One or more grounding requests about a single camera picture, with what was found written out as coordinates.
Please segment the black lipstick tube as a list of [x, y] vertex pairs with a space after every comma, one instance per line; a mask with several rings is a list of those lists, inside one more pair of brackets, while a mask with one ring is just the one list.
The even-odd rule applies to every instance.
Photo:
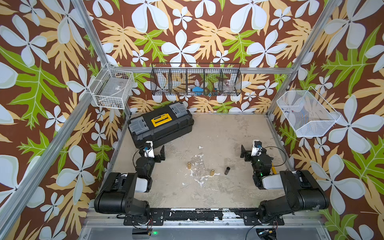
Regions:
[[231, 170], [230, 167], [226, 167], [226, 169], [225, 169], [225, 175], [228, 175], [228, 173], [229, 173], [230, 170]]

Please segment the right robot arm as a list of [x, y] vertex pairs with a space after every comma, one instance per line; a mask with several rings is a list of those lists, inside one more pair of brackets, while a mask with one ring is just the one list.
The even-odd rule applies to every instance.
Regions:
[[260, 141], [254, 141], [251, 150], [241, 146], [240, 157], [251, 163], [253, 181], [258, 189], [284, 191], [284, 196], [260, 203], [257, 217], [262, 222], [286, 214], [329, 207], [330, 198], [309, 171], [284, 170], [273, 174], [274, 158], [267, 154], [267, 149], [262, 147]]

